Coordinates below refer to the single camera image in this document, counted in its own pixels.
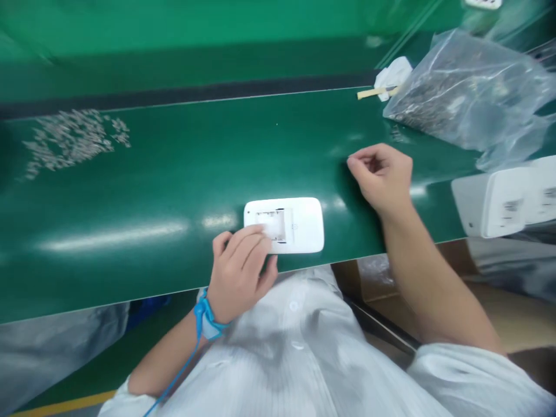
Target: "white paper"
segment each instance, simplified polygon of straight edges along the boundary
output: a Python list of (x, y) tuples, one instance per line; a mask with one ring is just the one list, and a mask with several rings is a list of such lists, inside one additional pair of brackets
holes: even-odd
[[(376, 76), (375, 88), (388, 88), (402, 85), (405, 80), (409, 78), (411, 71), (413, 71), (413, 68), (406, 57), (396, 58)], [(378, 95), (378, 98), (380, 98), (381, 101), (386, 101), (390, 98), (390, 94), (382, 93)]]

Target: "person's left hand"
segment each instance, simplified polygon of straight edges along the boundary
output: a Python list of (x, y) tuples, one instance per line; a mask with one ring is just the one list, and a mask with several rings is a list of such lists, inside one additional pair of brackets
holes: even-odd
[(271, 244), (263, 228), (252, 225), (234, 235), (221, 233), (213, 240), (214, 264), (207, 299), (218, 323), (227, 324), (250, 310), (278, 277), (276, 255), (271, 256), (261, 275)]

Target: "yellow floor line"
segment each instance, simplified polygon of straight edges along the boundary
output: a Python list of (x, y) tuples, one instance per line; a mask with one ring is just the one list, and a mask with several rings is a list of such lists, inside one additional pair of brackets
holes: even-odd
[(114, 396), (116, 391), (109, 391), (102, 394), (96, 394), (89, 397), (77, 398), (77, 400), (65, 401), (63, 403), (45, 405), (44, 407), (34, 408), (32, 410), (20, 411), (12, 414), (10, 417), (45, 417), (49, 415), (59, 414), (62, 412), (72, 411), (79, 408), (91, 407), (92, 405), (101, 404)]

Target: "wooden stick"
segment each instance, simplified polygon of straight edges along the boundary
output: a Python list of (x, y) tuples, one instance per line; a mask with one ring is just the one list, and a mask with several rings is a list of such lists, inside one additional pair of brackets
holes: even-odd
[(398, 87), (388, 91), (388, 88), (381, 87), (381, 88), (377, 88), (377, 89), (365, 90), (365, 91), (358, 92), (357, 93), (357, 99), (361, 100), (362, 98), (377, 96), (377, 95), (382, 94), (382, 93), (388, 93), (390, 96), (394, 96), (398, 92), (398, 90), (400, 89), (400, 87), (398, 86)]

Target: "finger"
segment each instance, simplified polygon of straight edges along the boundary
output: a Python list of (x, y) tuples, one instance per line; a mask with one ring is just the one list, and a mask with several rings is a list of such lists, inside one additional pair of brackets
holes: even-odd
[(226, 249), (226, 242), (230, 240), (232, 234), (230, 232), (222, 232), (213, 240), (214, 259), (219, 258)]
[(229, 262), (232, 263), (236, 270), (243, 269), (243, 265), (245, 265), (247, 257), (251, 254), (252, 250), (255, 249), (255, 246), (257, 246), (259, 242), (265, 238), (266, 236), (262, 233), (256, 233), (245, 237), (233, 253)]
[(255, 233), (261, 233), (263, 229), (264, 225), (251, 225), (234, 233), (223, 253), (224, 258), (230, 259), (243, 239)]
[(347, 159), (347, 166), (359, 184), (363, 181), (374, 179), (375, 174), (369, 171), (369, 168), (359, 159), (349, 157)]
[(392, 159), (397, 155), (403, 155), (400, 151), (392, 148), (390, 145), (386, 144), (376, 144), (363, 149), (359, 149), (357, 152), (351, 154), (350, 158), (376, 158), (378, 160)]
[(262, 267), (265, 264), (266, 256), (270, 249), (272, 248), (272, 242), (270, 239), (265, 238), (259, 241), (259, 243), (253, 248), (245, 264), (243, 265), (243, 270), (249, 275), (256, 277), (258, 281), (259, 275), (261, 274)]
[(278, 256), (272, 255), (266, 263), (266, 271), (259, 278), (257, 291), (255, 292), (257, 299), (263, 298), (276, 282), (278, 278)]

